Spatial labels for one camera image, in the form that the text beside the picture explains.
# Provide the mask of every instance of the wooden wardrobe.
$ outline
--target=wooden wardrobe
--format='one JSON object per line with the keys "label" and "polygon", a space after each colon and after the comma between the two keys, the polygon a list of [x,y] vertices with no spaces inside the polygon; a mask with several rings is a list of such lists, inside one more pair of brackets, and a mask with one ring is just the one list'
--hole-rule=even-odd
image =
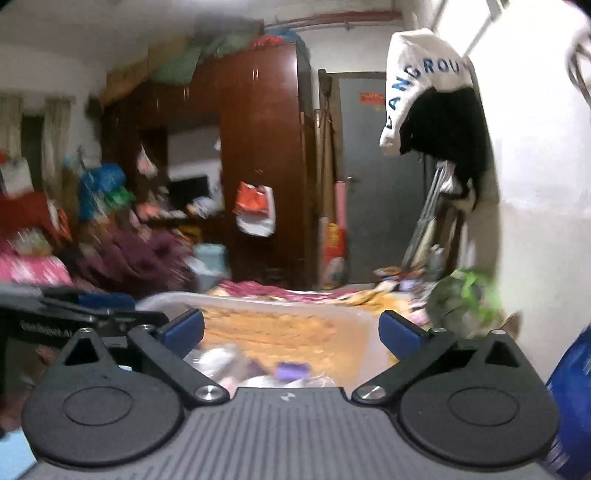
{"label": "wooden wardrobe", "polygon": [[[103,160],[121,165],[144,200],[165,184],[171,132],[219,125],[225,212],[209,220],[228,248],[235,281],[310,289],[317,280],[316,147],[310,64],[296,44],[246,50],[201,64],[188,86],[145,82],[105,111]],[[136,170],[141,146],[160,169],[147,181]],[[273,189],[276,230],[241,232],[233,209],[240,181]]]}

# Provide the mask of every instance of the blue bag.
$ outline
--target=blue bag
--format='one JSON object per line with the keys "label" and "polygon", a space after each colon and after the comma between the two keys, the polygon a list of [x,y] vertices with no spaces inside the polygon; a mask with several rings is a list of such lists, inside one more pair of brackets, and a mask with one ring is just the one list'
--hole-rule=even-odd
{"label": "blue bag", "polygon": [[78,184],[80,209],[78,218],[90,220],[95,214],[95,193],[109,193],[125,185],[125,173],[115,163],[105,163],[100,168],[88,170]]}
{"label": "blue bag", "polygon": [[565,480],[582,480],[591,472],[591,327],[561,358],[548,380],[558,404],[560,430],[545,464]]}

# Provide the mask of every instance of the clutter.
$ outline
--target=clutter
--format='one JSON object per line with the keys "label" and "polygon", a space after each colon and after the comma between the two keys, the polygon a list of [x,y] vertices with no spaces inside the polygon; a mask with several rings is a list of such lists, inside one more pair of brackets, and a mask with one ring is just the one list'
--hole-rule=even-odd
{"label": "clutter", "polygon": [[402,270],[400,269],[400,267],[384,267],[384,268],[378,268],[377,270],[374,270],[374,275],[376,277],[384,280],[388,277],[395,277],[401,271]]}
{"label": "clutter", "polygon": [[238,194],[236,194],[234,213],[237,215],[252,213],[268,216],[269,201],[266,191],[262,187],[255,187],[243,181],[240,182]]}
{"label": "clutter", "polygon": [[21,257],[50,257],[53,250],[37,228],[18,231],[10,244]]}
{"label": "clutter", "polygon": [[438,281],[443,276],[445,269],[445,251],[442,247],[435,244],[429,249],[429,258],[427,260],[427,276],[430,281]]}
{"label": "clutter", "polygon": [[96,254],[78,265],[82,278],[94,286],[138,299],[190,289],[194,275],[184,262],[188,254],[188,247],[169,232],[144,239],[137,232],[113,228],[103,234]]}
{"label": "clutter", "polygon": [[0,164],[0,194],[16,199],[32,191],[31,172],[24,158],[8,158]]}
{"label": "clutter", "polygon": [[199,197],[193,203],[187,205],[187,211],[191,215],[198,215],[201,218],[209,218],[223,210],[223,207],[209,197]]}
{"label": "clutter", "polygon": [[482,107],[463,59],[427,28],[395,33],[387,62],[384,154],[411,150],[455,164],[457,197],[480,193],[488,134]]}
{"label": "clutter", "polygon": [[200,244],[193,249],[195,258],[200,260],[210,274],[226,275],[226,247],[218,244]]}
{"label": "clutter", "polygon": [[31,285],[71,285],[64,264],[56,257],[0,255],[0,281]]}
{"label": "clutter", "polygon": [[269,375],[256,360],[250,360],[231,343],[209,349],[194,349],[185,362],[211,380],[224,386],[233,397],[239,387],[249,388],[326,388],[335,382],[326,375],[310,375],[310,366],[279,362]]}
{"label": "clutter", "polygon": [[153,203],[140,203],[136,210],[138,212],[138,217],[140,220],[145,222],[151,218],[159,218],[160,217],[160,208]]}
{"label": "clutter", "polygon": [[300,53],[310,61],[310,51],[304,40],[292,29],[285,27],[268,28],[265,35],[270,37],[281,37],[285,43],[295,43]]}
{"label": "clutter", "polygon": [[437,283],[428,297],[427,314],[433,326],[461,338],[483,337],[504,320],[492,280],[472,270],[456,270]]}
{"label": "clutter", "polygon": [[295,382],[310,378],[310,366],[308,364],[295,364],[292,362],[279,362],[275,367],[276,380]]}
{"label": "clutter", "polygon": [[191,37],[187,34],[175,35],[163,42],[148,47],[148,72],[152,73],[170,60],[181,55],[189,46]]}
{"label": "clutter", "polygon": [[200,348],[234,343],[243,355],[271,374],[280,362],[309,364],[310,375],[327,375],[347,392],[389,363],[379,342],[377,318],[358,309],[331,305],[286,305],[190,293],[145,299],[138,310],[172,305],[198,307],[207,328]]}
{"label": "clutter", "polygon": [[591,327],[561,358],[547,388],[560,409],[560,430],[545,464],[564,480],[582,480],[591,472]]}
{"label": "clutter", "polygon": [[325,290],[340,287],[346,272],[345,230],[336,223],[326,226],[326,244],[322,252],[322,288]]}
{"label": "clutter", "polygon": [[263,35],[262,37],[257,38],[253,44],[253,48],[263,48],[268,47],[270,45],[280,45],[283,43],[283,38],[277,35]]}
{"label": "clutter", "polygon": [[139,173],[144,177],[153,179],[156,175],[158,175],[158,169],[146,155],[143,145],[138,154],[137,164]]}
{"label": "clutter", "polygon": [[45,194],[32,192],[17,199],[0,195],[0,239],[11,239],[18,231],[32,228],[40,229],[52,244],[60,240]]}
{"label": "clutter", "polygon": [[86,171],[80,178],[78,198],[80,200],[79,219],[91,220],[95,215],[105,215],[108,207],[105,196],[125,185],[125,173],[114,163],[106,163],[100,168]]}
{"label": "clutter", "polygon": [[105,194],[105,206],[113,211],[129,207],[135,201],[135,195],[124,188]]}
{"label": "clutter", "polygon": [[126,97],[147,78],[148,62],[146,59],[111,70],[107,74],[107,86],[100,94],[101,106],[111,105]]}
{"label": "clutter", "polygon": [[234,213],[242,232],[253,236],[271,236],[275,232],[273,189],[240,182]]}
{"label": "clutter", "polygon": [[201,57],[201,46],[187,47],[186,50],[163,63],[150,74],[150,80],[169,85],[188,85]]}
{"label": "clutter", "polygon": [[325,303],[327,301],[335,300],[357,291],[358,289],[344,288],[337,292],[298,292],[286,290],[281,287],[261,285],[260,283],[254,281],[234,283],[231,280],[224,280],[220,283],[216,291],[211,292],[211,294],[216,296],[229,296],[236,298],[258,298],[303,303]]}

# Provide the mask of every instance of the red sticker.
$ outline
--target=red sticker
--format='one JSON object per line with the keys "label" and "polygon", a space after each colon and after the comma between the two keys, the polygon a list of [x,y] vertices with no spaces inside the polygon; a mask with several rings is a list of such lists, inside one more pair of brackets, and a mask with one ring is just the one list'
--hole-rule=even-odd
{"label": "red sticker", "polygon": [[385,105],[386,95],[384,93],[360,93],[361,105]]}

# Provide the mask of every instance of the curtain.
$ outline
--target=curtain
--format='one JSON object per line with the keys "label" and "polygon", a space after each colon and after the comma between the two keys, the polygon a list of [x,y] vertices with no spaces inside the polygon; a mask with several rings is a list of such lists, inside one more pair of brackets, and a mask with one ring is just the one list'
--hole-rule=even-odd
{"label": "curtain", "polygon": [[69,100],[45,101],[41,171],[45,192],[58,206],[61,206],[62,200],[62,165],[66,156],[71,109]]}
{"label": "curtain", "polygon": [[0,150],[11,157],[21,155],[22,98],[0,95]]}

